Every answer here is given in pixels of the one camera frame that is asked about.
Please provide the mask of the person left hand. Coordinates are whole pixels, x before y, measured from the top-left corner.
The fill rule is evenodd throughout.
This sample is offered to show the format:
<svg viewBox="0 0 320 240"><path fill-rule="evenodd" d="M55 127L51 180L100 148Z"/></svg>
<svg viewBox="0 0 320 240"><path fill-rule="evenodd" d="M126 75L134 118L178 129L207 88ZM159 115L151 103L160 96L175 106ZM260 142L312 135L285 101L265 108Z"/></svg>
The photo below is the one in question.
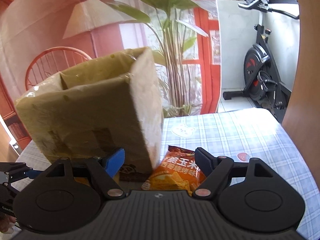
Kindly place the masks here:
<svg viewBox="0 0 320 240"><path fill-rule="evenodd" d="M0 230L1 233L6 233L12 229L12 226L16 223L16 218L10 215L1 213L0 217Z"/></svg>

